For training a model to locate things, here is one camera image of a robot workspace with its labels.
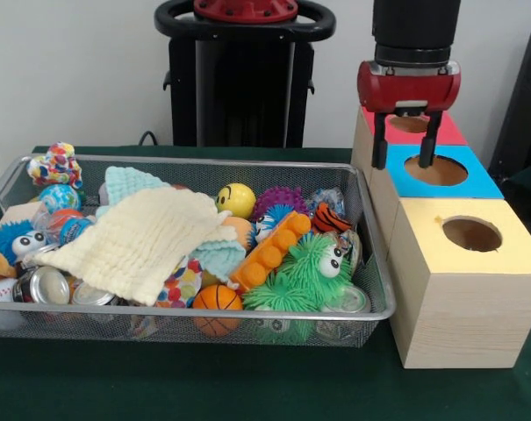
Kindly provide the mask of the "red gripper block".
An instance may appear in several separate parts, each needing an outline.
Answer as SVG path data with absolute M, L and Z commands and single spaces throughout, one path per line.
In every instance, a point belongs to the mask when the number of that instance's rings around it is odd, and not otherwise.
M 461 84 L 460 66 L 449 61 L 439 68 L 398 68 L 364 61 L 359 66 L 357 90 L 361 106 L 370 112 L 396 112 L 403 109 L 428 111 L 426 135 L 420 144 L 419 167 L 429 168 L 441 125 L 440 111 L 456 100 Z M 385 169 L 387 141 L 385 113 L 374 114 L 371 166 Z

